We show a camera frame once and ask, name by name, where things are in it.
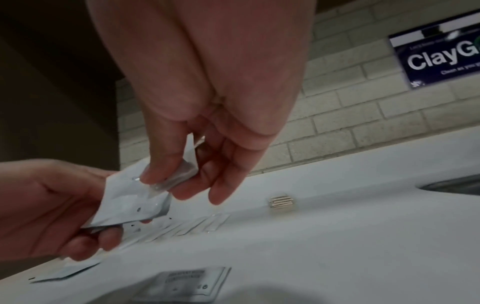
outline brick wall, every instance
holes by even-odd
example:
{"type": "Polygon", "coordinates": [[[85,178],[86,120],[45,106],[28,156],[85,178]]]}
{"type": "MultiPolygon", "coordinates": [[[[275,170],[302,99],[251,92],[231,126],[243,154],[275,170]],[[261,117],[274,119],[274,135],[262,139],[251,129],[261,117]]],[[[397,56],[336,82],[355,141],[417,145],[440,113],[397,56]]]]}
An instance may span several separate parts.
{"type": "MultiPolygon", "coordinates": [[[[477,0],[357,0],[317,15],[302,91],[253,174],[480,124],[480,75],[409,88],[386,37],[479,9],[477,0]]],[[[144,121],[117,83],[122,167],[148,155],[144,121]]]]}

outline fingernail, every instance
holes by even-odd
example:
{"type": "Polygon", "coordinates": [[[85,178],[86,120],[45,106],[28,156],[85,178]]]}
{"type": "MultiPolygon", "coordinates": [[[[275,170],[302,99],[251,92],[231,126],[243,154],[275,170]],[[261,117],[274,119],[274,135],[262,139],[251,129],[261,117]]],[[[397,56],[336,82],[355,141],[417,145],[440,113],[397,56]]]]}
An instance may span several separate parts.
{"type": "Polygon", "coordinates": [[[148,164],[148,165],[145,167],[145,169],[143,170],[143,172],[140,174],[140,181],[141,181],[141,182],[144,182],[145,179],[148,178],[149,170],[150,170],[150,164],[148,164]]]}

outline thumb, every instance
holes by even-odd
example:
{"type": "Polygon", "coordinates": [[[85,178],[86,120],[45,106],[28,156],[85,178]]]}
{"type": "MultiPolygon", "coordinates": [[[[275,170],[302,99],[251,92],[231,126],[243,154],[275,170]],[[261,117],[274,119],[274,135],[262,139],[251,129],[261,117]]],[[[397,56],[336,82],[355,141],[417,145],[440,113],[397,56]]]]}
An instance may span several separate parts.
{"type": "Polygon", "coordinates": [[[180,166],[189,131],[186,122],[171,121],[150,111],[143,114],[150,141],[150,165],[140,181],[151,185],[166,180],[180,166]]]}

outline blue sign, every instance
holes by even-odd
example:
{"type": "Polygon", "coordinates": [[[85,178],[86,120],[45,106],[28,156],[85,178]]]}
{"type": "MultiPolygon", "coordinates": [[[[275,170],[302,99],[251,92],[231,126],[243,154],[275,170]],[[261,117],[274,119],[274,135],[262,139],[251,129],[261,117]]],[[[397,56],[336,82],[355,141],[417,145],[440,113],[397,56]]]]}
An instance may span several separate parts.
{"type": "Polygon", "coordinates": [[[389,39],[413,88],[480,71],[480,10],[389,39]]]}

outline hand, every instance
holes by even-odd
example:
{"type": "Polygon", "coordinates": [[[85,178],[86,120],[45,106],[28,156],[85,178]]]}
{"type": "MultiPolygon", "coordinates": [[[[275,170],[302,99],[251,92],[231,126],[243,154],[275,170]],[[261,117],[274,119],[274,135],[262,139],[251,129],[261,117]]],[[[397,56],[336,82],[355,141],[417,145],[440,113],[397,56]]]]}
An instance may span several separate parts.
{"type": "Polygon", "coordinates": [[[131,82],[150,140],[147,184],[169,177],[186,137],[205,135],[199,173],[172,189],[226,200],[259,162],[295,103],[314,0],[87,2],[131,82]]]}
{"type": "Polygon", "coordinates": [[[0,260],[83,260],[116,247],[122,228],[95,235],[80,229],[98,210],[113,173],[56,160],[0,163],[0,260]]]}

